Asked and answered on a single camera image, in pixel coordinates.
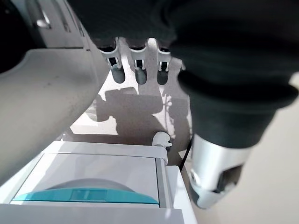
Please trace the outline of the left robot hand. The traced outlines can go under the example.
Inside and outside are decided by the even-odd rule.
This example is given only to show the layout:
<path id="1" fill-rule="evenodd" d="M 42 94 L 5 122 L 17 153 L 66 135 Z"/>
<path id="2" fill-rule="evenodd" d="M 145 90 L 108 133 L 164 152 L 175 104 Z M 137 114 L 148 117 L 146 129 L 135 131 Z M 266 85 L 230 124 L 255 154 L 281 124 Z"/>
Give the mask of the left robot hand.
<path id="1" fill-rule="evenodd" d="M 93 42 L 155 38 L 183 62 L 192 115 L 191 193 L 207 209 L 237 183 L 299 70 L 296 0 L 71 0 Z"/>

